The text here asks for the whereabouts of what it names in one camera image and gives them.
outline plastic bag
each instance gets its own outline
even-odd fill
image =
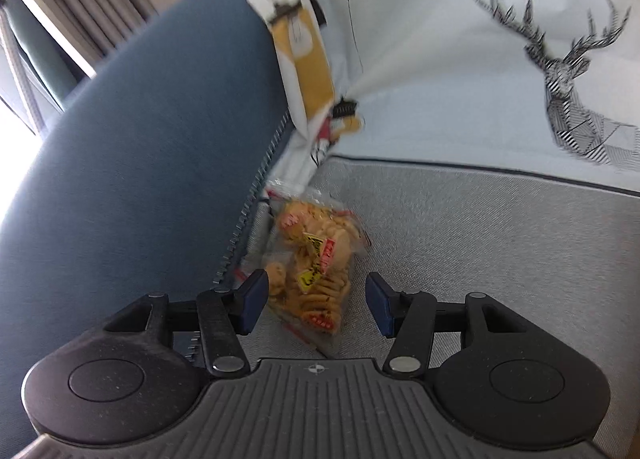
[[[349,292],[354,254],[369,244],[357,217],[318,190],[268,185],[275,227],[263,266],[269,305],[320,350],[331,354]]]

